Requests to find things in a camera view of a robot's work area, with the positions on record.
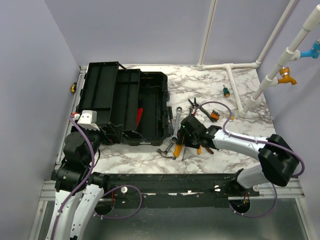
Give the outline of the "black plastic toolbox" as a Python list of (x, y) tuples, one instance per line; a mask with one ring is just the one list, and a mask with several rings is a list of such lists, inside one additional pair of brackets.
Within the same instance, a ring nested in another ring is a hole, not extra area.
[[(122, 141), (130, 146), (160, 146), (170, 135), (168, 77), (160, 71), (127, 69), (117, 61), (91, 62), (84, 75), (76, 112), (97, 112), (96, 124), (123, 124)], [(143, 114), (136, 128), (137, 110)]]

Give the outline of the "red black utility knife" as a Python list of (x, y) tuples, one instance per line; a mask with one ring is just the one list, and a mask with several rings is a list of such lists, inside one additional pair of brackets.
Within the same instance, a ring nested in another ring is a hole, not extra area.
[(144, 109), (142, 107), (137, 109), (137, 115), (136, 115), (136, 128), (138, 128), (142, 115), (143, 115)]

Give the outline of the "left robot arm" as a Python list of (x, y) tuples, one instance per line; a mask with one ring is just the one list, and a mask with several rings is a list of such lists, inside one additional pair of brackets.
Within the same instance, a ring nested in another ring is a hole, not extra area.
[(64, 141), (64, 160), (55, 172), (55, 205), (46, 239), (80, 240), (100, 198), (111, 191), (110, 177), (94, 172), (95, 155), (102, 144), (120, 143), (123, 125), (114, 134), (95, 123), (70, 120), (72, 131)]

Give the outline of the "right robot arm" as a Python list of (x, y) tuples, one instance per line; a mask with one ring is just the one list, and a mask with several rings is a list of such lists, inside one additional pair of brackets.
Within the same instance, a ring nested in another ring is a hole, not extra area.
[(299, 164), (292, 149), (277, 134), (269, 138), (251, 137), (228, 132), (215, 125), (205, 127), (192, 114), (182, 120), (179, 132), (190, 148), (228, 150), (259, 161), (258, 165), (238, 170), (230, 180), (228, 187), (236, 196), (243, 195), (255, 185), (268, 182), (285, 187)]

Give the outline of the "silver combination ratchet wrench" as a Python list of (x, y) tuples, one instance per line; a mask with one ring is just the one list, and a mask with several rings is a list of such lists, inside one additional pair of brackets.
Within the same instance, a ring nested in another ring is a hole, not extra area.
[(178, 141), (178, 130), (180, 127), (180, 118), (181, 118), (181, 113), (182, 113), (182, 107), (178, 106), (176, 108), (176, 118), (175, 118), (175, 124), (174, 124), (174, 129), (173, 129), (173, 134), (171, 137), (171, 142), (176, 143)]

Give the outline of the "yellow black pruning shears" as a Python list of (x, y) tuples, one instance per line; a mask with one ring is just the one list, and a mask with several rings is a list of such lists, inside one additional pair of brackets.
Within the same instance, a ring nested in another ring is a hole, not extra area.
[(179, 157), (180, 153), (181, 153), (181, 150), (182, 150), (182, 147), (183, 147), (183, 143), (184, 143), (184, 140), (178, 140), (176, 142), (176, 145), (175, 145), (175, 149), (174, 149), (174, 152), (173, 152), (173, 157), (172, 159), (175, 160), (177, 157)]

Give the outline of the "claw hammer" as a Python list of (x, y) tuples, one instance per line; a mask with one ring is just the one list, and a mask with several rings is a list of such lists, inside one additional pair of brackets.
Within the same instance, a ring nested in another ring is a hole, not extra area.
[(165, 159), (173, 159), (175, 160), (177, 157), (173, 154), (172, 156), (169, 156), (168, 153), (171, 150), (171, 148), (175, 145), (175, 143), (171, 142), (168, 147), (165, 150), (161, 150), (160, 148), (157, 149), (157, 153), (160, 154)]

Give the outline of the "long screwdriver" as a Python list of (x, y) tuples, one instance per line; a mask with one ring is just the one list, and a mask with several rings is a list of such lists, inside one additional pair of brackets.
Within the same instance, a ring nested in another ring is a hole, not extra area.
[(184, 161), (186, 159), (186, 150), (187, 147), (184, 147), (181, 160)]

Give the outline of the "orange black hex key set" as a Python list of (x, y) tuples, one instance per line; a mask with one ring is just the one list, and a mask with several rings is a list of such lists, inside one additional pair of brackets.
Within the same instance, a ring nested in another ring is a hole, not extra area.
[(217, 111), (213, 110), (210, 114), (210, 119), (213, 122), (217, 122), (220, 119), (220, 114)]

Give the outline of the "green stubby screwdriver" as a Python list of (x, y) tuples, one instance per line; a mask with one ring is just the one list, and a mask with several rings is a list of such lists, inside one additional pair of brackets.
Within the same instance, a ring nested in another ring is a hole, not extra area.
[(229, 91), (229, 89), (228, 89), (225, 85), (223, 85), (223, 95), (224, 95), (226, 98), (228, 98), (228, 97), (230, 96), (230, 91)]

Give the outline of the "yellow brass faucet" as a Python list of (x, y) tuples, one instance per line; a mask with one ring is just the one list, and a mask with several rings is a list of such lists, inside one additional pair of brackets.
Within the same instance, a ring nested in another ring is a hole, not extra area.
[(289, 67), (282, 67), (279, 70), (279, 74), (281, 78), (278, 79), (278, 84), (287, 84), (290, 83), (291, 85), (296, 85), (297, 81), (290, 76), (290, 68)]

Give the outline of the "blue pipe valve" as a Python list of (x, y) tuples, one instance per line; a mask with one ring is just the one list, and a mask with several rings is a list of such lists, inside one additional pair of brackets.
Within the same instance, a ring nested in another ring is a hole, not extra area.
[(320, 56), (320, 38), (318, 38), (308, 51), (302, 51), (300, 58), (313, 58), (317, 59)]

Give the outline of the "yellow black screwdriver at wall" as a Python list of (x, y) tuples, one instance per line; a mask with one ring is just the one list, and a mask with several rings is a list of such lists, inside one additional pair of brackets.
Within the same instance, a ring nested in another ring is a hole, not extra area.
[(70, 88), (70, 91), (71, 91), (72, 93), (75, 93), (75, 92), (77, 91), (77, 83), (76, 83), (76, 82), (73, 83), (73, 85), (72, 85), (71, 88)]

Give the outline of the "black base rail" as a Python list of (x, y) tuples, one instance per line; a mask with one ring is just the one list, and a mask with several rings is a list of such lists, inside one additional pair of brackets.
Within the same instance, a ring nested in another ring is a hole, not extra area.
[(235, 174), (107, 174), (95, 173), (92, 183), (103, 187), (106, 196), (95, 210), (112, 209), (227, 208), (228, 198), (243, 200), (259, 196), (252, 188), (235, 186)]

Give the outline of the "white pvc pipe frame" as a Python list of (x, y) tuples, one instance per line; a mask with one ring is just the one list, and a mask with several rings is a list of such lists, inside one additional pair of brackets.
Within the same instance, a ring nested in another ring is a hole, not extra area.
[(259, 84), (257, 90), (254, 94), (248, 99), (245, 105), (242, 105), (241, 98), (234, 80), (234, 76), (232, 73), (233, 69), (243, 69), (243, 68), (252, 68), (257, 69), (260, 67), (264, 57), (267, 55), (269, 48), (272, 46), (272, 43), (276, 39), (278, 33), (280, 32), (282, 26), (284, 25), (286, 19), (290, 15), (291, 11), (293, 10), (296, 1), (291, 0), (288, 5), (286, 6), (284, 12), (282, 13), (280, 19), (278, 20), (276, 26), (274, 27), (270, 37), (268, 38), (266, 44), (264, 45), (261, 53), (259, 54), (258, 58), (254, 62), (250, 63), (223, 63), (223, 64), (212, 64), (206, 65), (204, 64), (205, 59), (205, 52), (208, 45), (211, 27), (213, 25), (215, 11), (217, 9), (217, 1), (212, 0), (209, 7), (209, 14), (207, 18), (207, 23), (205, 27), (205, 33), (202, 41), (202, 46), (200, 50), (200, 56), (197, 63), (197, 70), (205, 71), (205, 70), (219, 70), (223, 69), (226, 70), (229, 80), (231, 83), (231, 87), (233, 89), (233, 94), (236, 100), (238, 114), (241, 118), (248, 118), (249, 117), (249, 110), (255, 106), (259, 105), (261, 102), (259, 101), (259, 97), (262, 93), (270, 87), (275, 87), (278, 84), (278, 79), (281, 79), (281, 75), (279, 70), (282, 67), (286, 67), (288, 62), (297, 61), (300, 58), (301, 51), (298, 50), (298, 47), (303, 42), (303, 40), (307, 37), (307, 35), (315, 30), (320, 25), (320, 6), (317, 5), (310, 15), (307, 17), (305, 22), (302, 25), (301, 30), (296, 35), (292, 43), (285, 48), (284, 52), (278, 58), (275, 66), (271, 70), (270, 73), (267, 74), (266, 77), (262, 80), (262, 83)]

